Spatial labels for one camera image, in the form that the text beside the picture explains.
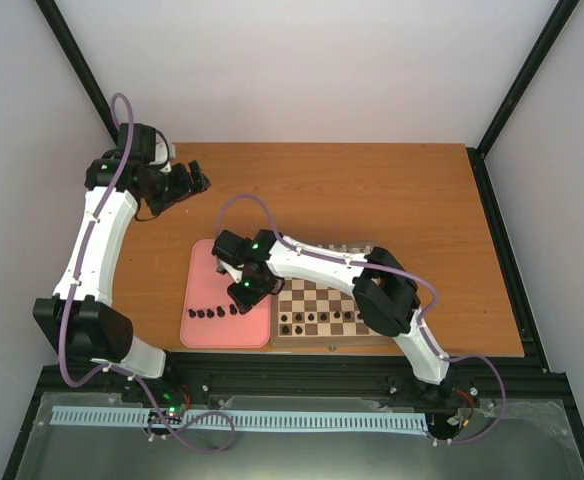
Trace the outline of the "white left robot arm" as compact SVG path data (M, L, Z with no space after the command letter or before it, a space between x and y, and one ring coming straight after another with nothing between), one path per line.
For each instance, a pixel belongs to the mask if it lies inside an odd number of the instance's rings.
M86 172L83 219L66 270L49 298L39 298L33 316L62 364L88 360L108 371L146 378L158 402L173 400L180 378L165 367L166 353L139 339L132 322L116 311L113 280L127 228L145 201L155 216L210 182L195 161L168 170L141 161L97 159Z

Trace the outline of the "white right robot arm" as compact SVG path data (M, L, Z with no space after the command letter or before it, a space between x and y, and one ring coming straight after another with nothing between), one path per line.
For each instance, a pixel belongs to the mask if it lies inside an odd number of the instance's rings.
M242 199L259 204L270 223L253 238L221 227L225 211ZM278 293L287 278L330 287L355 301L369 328L393 339L425 396L443 398L452 389L451 359L425 322L438 294L425 280L403 270L388 250L348 253L301 242L278 230L260 198L240 194L219 212L211 255L217 272L230 277L226 292L240 313Z

